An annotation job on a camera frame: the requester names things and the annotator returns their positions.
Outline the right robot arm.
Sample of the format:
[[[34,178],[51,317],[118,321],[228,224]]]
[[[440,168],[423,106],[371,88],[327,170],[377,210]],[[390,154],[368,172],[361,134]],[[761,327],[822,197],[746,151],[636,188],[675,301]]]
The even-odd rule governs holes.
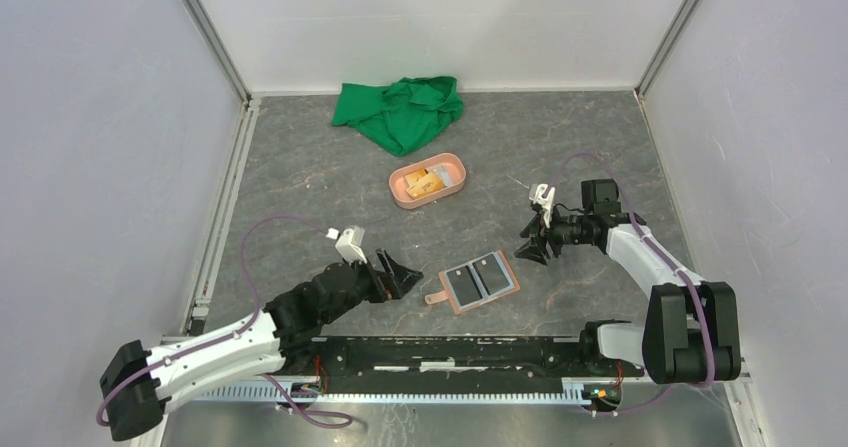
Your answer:
[[[581,207],[563,214],[554,187],[532,185],[534,217],[520,233],[525,242],[516,257],[545,265],[566,247],[596,247],[633,279],[648,307],[640,325],[587,322],[577,349],[580,367],[602,375],[623,361],[643,368],[659,385],[736,380],[743,358],[733,288],[678,261],[641,217],[624,210],[614,180],[584,181],[581,196]]]

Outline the pink oval tray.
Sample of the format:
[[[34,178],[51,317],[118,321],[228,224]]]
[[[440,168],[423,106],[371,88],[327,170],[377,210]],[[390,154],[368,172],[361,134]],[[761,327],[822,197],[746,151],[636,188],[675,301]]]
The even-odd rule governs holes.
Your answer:
[[[467,171],[458,156],[440,153],[395,170],[388,185],[396,204],[406,210],[459,192]]]

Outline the black card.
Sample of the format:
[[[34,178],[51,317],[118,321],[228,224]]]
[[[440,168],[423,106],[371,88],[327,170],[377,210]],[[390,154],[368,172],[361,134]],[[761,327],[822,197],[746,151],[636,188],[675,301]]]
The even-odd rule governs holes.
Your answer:
[[[504,270],[498,253],[491,253],[478,259],[472,263],[472,266],[487,296],[498,295],[512,287],[511,278]]]
[[[446,273],[450,289],[460,309],[482,299],[482,294],[475,282],[475,277],[469,266],[452,269]]]

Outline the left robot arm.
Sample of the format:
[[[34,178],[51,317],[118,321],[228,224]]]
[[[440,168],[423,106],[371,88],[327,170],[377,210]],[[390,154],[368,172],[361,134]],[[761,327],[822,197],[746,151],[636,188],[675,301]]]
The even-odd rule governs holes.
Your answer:
[[[276,296],[230,325],[152,348],[133,340],[120,346],[99,380],[103,396],[95,421],[116,442],[138,437],[173,412],[232,381],[284,368],[306,372],[322,329],[363,302],[403,298],[422,272],[385,251],[379,263],[338,262]]]

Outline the brown leather card holder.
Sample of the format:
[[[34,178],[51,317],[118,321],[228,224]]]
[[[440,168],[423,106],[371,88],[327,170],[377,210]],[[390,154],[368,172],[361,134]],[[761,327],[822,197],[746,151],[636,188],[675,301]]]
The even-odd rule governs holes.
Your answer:
[[[487,296],[485,291],[483,290],[482,286],[480,285],[480,280],[479,280],[475,270],[473,269],[472,263],[475,262],[478,259],[481,259],[481,258],[491,254],[491,253],[498,253],[500,255],[501,262],[504,265],[504,270],[508,273],[508,275],[511,278],[512,287],[508,290],[502,291],[498,295]],[[454,298],[453,293],[450,289],[448,280],[446,278],[446,273],[448,271],[452,270],[452,269],[457,269],[457,268],[462,267],[462,266],[469,266],[470,267],[470,271],[474,275],[475,282],[476,282],[476,284],[477,284],[477,286],[480,290],[480,293],[482,294],[482,299],[479,300],[478,302],[475,302],[475,303],[465,307],[465,308],[460,309],[458,307],[458,305],[456,303],[456,299]],[[460,314],[468,312],[472,309],[481,307],[481,306],[488,304],[488,303],[491,303],[495,300],[499,300],[499,299],[501,299],[501,298],[503,298],[507,295],[518,292],[521,289],[520,284],[519,284],[519,282],[518,282],[518,280],[517,280],[517,278],[516,278],[516,276],[513,272],[513,269],[511,268],[511,266],[510,266],[509,262],[507,261],[507,258],[504,255],[502,250],[492,251],[490,253],[487,253],[486,255],[477,257],[477,258],[475,258],[471,261],[465,262],[461,265],[443,270],[438,274],[438,280],[440,281],[442,289],[438,292],[434,292],[434,293],[430,293],[430,294],[425,295],[424,296],[425,304],[432,306],[432,305],[436,305],[436,304],[440,304],[440,303],[448,303],[451,306],[453,312],[457,315],[460,315]]]

